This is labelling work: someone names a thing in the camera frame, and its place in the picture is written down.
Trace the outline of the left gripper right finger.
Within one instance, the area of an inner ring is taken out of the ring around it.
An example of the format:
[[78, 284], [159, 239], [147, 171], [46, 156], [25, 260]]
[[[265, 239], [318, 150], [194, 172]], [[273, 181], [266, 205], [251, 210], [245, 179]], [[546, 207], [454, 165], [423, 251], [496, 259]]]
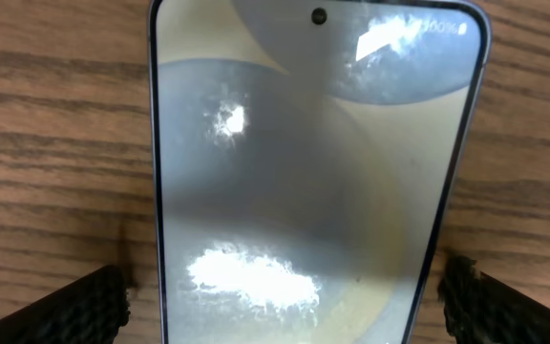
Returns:
[[437, 293], [457, 344], [550, 344], [550, 309], [480, 271], [468, 257], [447, 257]]

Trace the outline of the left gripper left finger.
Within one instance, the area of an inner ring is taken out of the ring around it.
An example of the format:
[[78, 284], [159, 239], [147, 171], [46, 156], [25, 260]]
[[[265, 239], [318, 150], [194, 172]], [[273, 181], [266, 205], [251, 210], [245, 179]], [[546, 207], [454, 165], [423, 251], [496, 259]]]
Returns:
[[0, 344], [112, 344], [129, 307], [125, 276], [108, 265], [0, 319]]

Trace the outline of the Samsung Galaxy smartphone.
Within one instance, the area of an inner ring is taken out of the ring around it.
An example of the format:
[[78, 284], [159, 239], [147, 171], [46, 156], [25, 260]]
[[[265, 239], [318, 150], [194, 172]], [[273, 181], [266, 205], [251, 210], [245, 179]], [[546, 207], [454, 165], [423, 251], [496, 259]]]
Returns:
[[408, 342], [483, 9], [155, 0], [148, 38], [162, 341]]

